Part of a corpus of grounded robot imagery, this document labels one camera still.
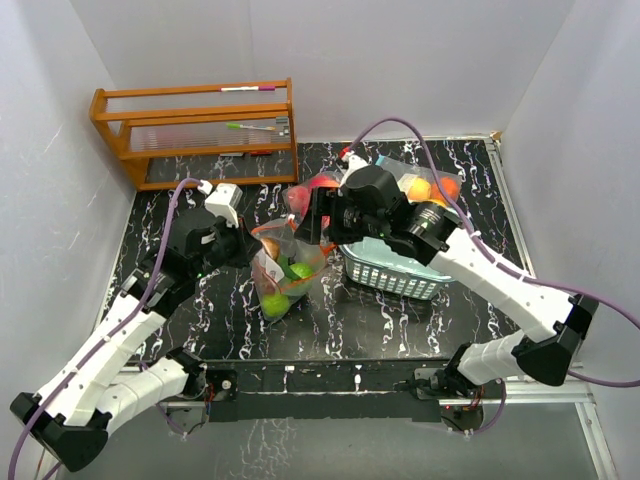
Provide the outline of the red grape bunch toy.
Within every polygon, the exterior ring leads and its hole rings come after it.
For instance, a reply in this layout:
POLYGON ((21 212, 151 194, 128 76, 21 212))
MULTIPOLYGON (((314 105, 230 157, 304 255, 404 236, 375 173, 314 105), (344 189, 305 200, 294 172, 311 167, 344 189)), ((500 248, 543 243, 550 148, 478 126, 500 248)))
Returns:
POLYGON ((269 276, 259 275, 254 278, 254 282, 256 284, 256 289, 260 300, 262 300, 265 296, 273 295, 280 292, 278 283, 274 282, 273 279, 269 276))

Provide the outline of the green cucumber toy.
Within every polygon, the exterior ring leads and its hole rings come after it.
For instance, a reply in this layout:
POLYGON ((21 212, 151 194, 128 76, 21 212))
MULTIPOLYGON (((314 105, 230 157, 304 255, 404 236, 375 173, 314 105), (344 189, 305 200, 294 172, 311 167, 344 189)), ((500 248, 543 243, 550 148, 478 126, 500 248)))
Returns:
POLYGON ((300 277, 292 270, 289 258, 285 255, 280 255, 277 259, 277 264, 283 271, 284 275, 290 280, 299 280, 300 277))

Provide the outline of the yellow pear toy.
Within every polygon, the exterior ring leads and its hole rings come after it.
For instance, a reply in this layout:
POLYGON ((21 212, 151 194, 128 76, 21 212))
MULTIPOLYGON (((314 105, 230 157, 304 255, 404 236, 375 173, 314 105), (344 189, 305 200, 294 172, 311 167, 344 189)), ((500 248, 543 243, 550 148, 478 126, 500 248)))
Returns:
POLYGON ((414 178, 407 191, 407 198, 411 202, 426 202, 431 198, 431 183, 427 180, 414 178))

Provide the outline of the pink fruit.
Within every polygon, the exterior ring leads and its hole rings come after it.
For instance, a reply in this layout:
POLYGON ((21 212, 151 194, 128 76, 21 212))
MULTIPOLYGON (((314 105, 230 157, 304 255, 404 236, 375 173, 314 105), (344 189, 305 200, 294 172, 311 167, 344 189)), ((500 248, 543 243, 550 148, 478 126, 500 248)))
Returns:
POLYGON ((287 201, 293 213, 305 215, 310 203, 310 190, 304 185, 291 187, 287 191, 287 201))

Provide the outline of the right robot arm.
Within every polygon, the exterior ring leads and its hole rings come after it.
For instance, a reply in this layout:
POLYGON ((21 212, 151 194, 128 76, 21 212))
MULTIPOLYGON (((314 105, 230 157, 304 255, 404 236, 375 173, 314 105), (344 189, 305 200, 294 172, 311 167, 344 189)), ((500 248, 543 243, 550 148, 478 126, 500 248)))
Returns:
POLYGON ((313 189, 294 236, 308 244, 336 245, 366 237, 462 283, 519 327, 487 343, 467 343, 430 378, 432 391, 460 397, 498 378, 527 375, 548 386, 564 383, 599 303, 526 283, 500 268, 501 256, 483 255, 475 237, 450 209, 434 201, 410 202, 388 171, 369 165, 338 188, 313 189))

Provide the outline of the orange pumpkin toy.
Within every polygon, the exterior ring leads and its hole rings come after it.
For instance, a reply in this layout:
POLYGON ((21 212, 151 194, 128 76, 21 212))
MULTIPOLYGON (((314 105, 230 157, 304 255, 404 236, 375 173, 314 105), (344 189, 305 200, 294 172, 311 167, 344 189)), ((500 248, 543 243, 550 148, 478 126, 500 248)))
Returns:
POLYGON ((450 177, 441 177, 440 185, 442 189, 439 188, 438 184, 434 182, 431 187, 431 199, 434 201, 441 202, 443 204, 449 204, 446 196, 450 199, 456 201, 459 196, 460 187, 458 183, 450 178, 450 177))

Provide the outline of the orange zipper bag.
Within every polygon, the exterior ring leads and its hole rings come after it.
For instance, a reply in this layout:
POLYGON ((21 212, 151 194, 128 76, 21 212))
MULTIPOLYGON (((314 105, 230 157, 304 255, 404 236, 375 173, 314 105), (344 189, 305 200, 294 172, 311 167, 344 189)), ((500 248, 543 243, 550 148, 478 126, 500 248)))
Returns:
MULTIPOLYGON (((260 241, 261 238, 269 237, 277 240, 280 244, 281 254, 289 258, 289 263, 304 262, 309 264, 314 270, 314 276, 307 281, 293 281, 288 279, 277 262, 266 257, 264 251, 261 250, 255 255, 251 262, 252 279, 263 275, 269 276, 274 282, 278 283, 281 294, 289 297, 290 308, 305 297, 316 279, 318 279, 327 267, 328 257, 325 257, 319 250, 318 245, 309 245, 294 238, 291 228, 287 224, 287 217, 271 220, 252 230, 252 236, 260 241)), ((264 319, 273 323, 281 320, 280 318, 270 318, 263 314, 264 319)))
MULTIPOLYGON (((298 185, 287 188, 283 192, 283 201, 288 211, 287 224, 293 234, 301 225, 310 208, 313 190, 320 187, 338 188, 341 185, 342 178, 342 171, 324 171, 298 185)), ((335 243, 328 240, 330 225, 331 216, 324 215, 321 222, 321 240, 318 248, 325 257, 328 257, 337 248, 335 243)))

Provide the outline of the green fruit toy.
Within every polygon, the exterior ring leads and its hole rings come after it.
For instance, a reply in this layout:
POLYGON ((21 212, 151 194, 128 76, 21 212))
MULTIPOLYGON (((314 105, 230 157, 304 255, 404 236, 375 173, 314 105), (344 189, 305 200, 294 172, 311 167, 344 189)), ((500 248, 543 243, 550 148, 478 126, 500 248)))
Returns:
POLYGON ((307 281, 314 276, 313 268, 304 262, 291 264, 289 268, 292 272, 292 280, 296 282, 307 281))
POLYGON ((270 318, 280 318, 290 308, 289 297, 281 293, 266 294, 261 300, 263 314, 270 318))

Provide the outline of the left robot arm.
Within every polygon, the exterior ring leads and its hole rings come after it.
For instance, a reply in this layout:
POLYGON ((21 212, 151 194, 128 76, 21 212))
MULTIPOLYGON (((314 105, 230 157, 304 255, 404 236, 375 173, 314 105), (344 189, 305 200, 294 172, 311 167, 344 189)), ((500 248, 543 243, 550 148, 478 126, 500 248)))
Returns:
POLYGON ((35 393, 10 405, 23 424, 8 476, 25 440, 33 438, 75 472, 89 465, 126 422, 170 397, 194 399, 206 388, 202 361, 176 348, 122 383, 115 377, 139 346, 222 267, 250 264, 261 244, 231 207, 169 214, 158 247, 123 282, 111 309, 67 365, 35 393))

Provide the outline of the brown kiwi toy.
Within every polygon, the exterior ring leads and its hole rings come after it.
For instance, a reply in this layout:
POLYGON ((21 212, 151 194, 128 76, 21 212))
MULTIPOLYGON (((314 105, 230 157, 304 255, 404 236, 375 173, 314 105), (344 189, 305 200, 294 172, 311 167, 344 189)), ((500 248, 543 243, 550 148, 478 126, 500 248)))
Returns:
POLYGON ((260 242, 265 256, 277 262, 281 254, 279 242, 269 237, 261 238, 260 242))

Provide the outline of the blue zipper plastic bag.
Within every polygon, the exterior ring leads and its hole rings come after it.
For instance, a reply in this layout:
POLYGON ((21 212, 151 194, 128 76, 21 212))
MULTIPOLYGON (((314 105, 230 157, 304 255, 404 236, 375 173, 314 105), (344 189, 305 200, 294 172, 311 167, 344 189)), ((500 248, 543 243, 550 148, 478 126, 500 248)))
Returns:
POLYGON ((409 189, 409 185, 411 181, 416 177, 420 177, 427 180, 428 182, 431 183, 431 187, 432 187, 432 184, 436 182, 436 177, 438 177, 439 179, 441 177, 450 177, 458 183, 461 190, 462 180, 458 175, 450 174, 450 173, 439 171, 439 170, 437 170, 436 174, 434 174, 432 169, 429 167, 421 167, 419 165, 400 162, 398 160, 394 160, 387 156, 379 156, 378 159, 375 161, 375 164, 381 167, 382 169, 390 172, 393 175, 393 177, 395 178, 398 184, 400 191, 403 192, 406 195, 406 197, 407 197, 407 191, 409 189))

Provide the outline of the pink red dragonfruit toy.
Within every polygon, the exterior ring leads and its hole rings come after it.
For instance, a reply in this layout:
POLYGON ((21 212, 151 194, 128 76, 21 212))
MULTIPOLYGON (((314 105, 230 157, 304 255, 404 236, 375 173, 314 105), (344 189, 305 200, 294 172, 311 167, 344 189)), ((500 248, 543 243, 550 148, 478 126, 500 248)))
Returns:
POLYGON ((309 181, 309 188, 337 188, 340 181, 332 175, 318 174, 309 181))

